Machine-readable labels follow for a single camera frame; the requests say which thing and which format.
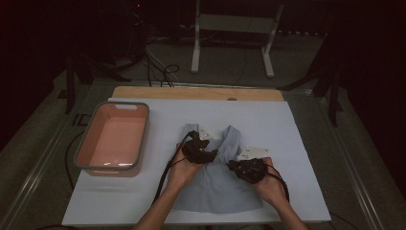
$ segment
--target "hand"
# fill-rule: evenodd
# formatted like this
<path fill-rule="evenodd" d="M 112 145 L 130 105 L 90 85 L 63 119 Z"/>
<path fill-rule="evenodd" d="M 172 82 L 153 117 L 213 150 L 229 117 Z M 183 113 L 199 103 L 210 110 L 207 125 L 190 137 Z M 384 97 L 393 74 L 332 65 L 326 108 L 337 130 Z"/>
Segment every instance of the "hand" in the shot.
<path fill-rule="evenodd" d="M 263 161 L 265 164 L 273 166 L 270 157 L 263 158 Z M 272 167 L 268 167 L 268 172 L 279 176 Z M 272 176 L 266 175 L 262 181 L 253 186 L 257 189 L 260 196 L 275 208 L 284 205 L 286 202 L 288 203 L 281 182 Z"/>
<path fill-rule="evenodd" d="M 204 164 L 189 162 L 183 154 L 182 148 L 175 156 L 172 164 L 174 165 L 170 168 L 168 185 L 174 186 L 177 189 L 182 189 L 188 185 L 197 171 L 205 166 Z"/>

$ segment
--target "orange tray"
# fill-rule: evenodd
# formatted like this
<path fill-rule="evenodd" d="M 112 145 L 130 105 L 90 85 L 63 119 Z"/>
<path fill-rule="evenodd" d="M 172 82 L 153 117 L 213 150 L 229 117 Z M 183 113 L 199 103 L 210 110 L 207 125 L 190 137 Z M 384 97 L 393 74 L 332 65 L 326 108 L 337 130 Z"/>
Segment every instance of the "orange tray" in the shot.
<path fill-rule="evenodd" d="M 146 103 L 99 104 L 75 155 L 75 164 L 91 175 L 137 175 L 148 117 Z"/>

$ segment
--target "white stand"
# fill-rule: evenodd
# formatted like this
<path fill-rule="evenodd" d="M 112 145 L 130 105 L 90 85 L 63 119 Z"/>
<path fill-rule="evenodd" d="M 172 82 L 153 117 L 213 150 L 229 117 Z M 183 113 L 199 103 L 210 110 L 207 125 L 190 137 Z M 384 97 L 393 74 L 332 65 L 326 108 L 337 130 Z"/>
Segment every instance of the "white stand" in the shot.
<path fill-rule="evenodd" d="M 194 28 L 194 48 L 192 56 L 192 73 L 199 71 L 200 58 L 200 30 L 232 31 L 269 34 L 268 43 L 261 48 L 266 77 L 274 78 L 269 52 L 278 29 L 283 5 L 279 5 L 275 18 L 243 17 L 214 14 L 200 14 L 200 0 L 196 0 L 196 17 Z"/>

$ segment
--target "person's right hand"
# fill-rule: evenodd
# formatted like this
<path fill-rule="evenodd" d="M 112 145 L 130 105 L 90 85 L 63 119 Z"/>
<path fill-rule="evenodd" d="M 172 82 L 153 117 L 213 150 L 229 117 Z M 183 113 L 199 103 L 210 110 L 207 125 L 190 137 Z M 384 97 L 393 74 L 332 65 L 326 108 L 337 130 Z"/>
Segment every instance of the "person's right hand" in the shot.
<path fill-rule="evenodd" d="M 263 158 L 263 161 L 265 164 L 273 166 L 272 159 L 270 157 Z M 275 176 L 279 176 L 272 167 L 268 167 L 268 172 L 274 174 Z M 266 175 L 262 181 L 254 184 L 253 186 L 257 189 L 262 199 L 275 208 L 288 203 L 281 182 L 273 176 Z"/>

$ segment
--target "person's left hand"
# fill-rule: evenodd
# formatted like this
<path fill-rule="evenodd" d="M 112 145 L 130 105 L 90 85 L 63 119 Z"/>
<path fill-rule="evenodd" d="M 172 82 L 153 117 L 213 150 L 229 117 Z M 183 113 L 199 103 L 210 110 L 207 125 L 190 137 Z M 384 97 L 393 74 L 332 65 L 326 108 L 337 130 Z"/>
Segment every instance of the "person's left hand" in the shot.
<path fill-rule="evenodd" d="M 175 186 L 178 189 L 182 189 L 188 185 L 194 178 L 196 172 L 205 166 L 205 164 L 195 164 L 185 159 L 182 148 L 177 153 L 172 164 L 175 165 L 170 168 L 168 185 Z"/>

